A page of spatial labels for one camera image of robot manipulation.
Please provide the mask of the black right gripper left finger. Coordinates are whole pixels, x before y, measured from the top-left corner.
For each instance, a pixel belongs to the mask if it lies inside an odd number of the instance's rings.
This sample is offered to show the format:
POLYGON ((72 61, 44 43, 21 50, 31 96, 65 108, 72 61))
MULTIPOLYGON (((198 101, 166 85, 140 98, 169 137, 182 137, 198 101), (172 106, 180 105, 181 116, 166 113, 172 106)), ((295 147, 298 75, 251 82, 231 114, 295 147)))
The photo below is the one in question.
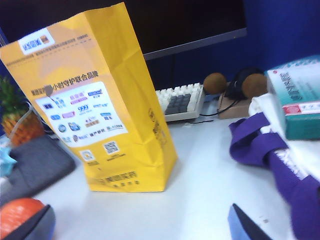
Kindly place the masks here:
POLYGON ((47 204, 34 216, 7 235, 5 240, 51 240, 56 226, 56 215, 47 204))

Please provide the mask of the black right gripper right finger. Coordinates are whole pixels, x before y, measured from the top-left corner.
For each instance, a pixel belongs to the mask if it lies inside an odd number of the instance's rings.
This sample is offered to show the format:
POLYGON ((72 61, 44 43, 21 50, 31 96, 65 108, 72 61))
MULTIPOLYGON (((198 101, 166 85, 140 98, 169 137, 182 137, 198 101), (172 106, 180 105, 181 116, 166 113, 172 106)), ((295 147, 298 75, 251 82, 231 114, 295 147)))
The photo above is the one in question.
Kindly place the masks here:
POLYGON ((271 240, 271 238, 235 203, 228 213, 232 240, 271 240))

